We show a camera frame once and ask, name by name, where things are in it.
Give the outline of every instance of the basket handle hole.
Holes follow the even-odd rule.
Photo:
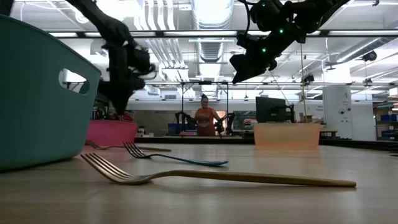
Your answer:
[[[63,68],[59,73],[59,82],[67,90],[80,93],[82,95],[90,90],[90,82],[81,75]]]

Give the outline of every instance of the pink bin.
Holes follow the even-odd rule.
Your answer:
[[[136,133],[136,123],[91,120],[86,141],[93,141],[99,146],[121,146],[124,141],[134,142]]]

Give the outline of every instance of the woman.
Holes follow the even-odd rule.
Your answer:
[[[214,119],[220,120],[217,112],[208,107],[209,98],[206,95],[201,96],[201,108],[195,113],[195,120],[197,121],[197,132],[199,136],[215,136],[216,131],[214,127]]]

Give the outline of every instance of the teal basket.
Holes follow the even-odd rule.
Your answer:
[[[101,71],[52,35],[0,15],[0,170],[81,153]],[[68,69],[84,94],[61,86]]]

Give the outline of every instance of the blue fork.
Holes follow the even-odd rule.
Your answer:
[[[228,163],[228,161],[211,162],[211,161],[198,161],[198,160],[193,160],[193,159],[183,159],[183,158],[179,158],[179,157],[167,156],[167,155],[162,155],[162,154],[147,155],[147,154],[143,153],[133,142],[124,142],[123,144],[124,144],[124,147],[127,149],[127,151],[130,153],[130,155],[132,155],[133,157],[138,158],[138,159],[150,159],[152,156],[161,156],[161,157],[175,159],[175,160],[182,161],[182,162],[188,162],[188,163],[195,164],[195,165],[212,166],[212,167],[218,167],[218,166],[222,166],[222,165]]]

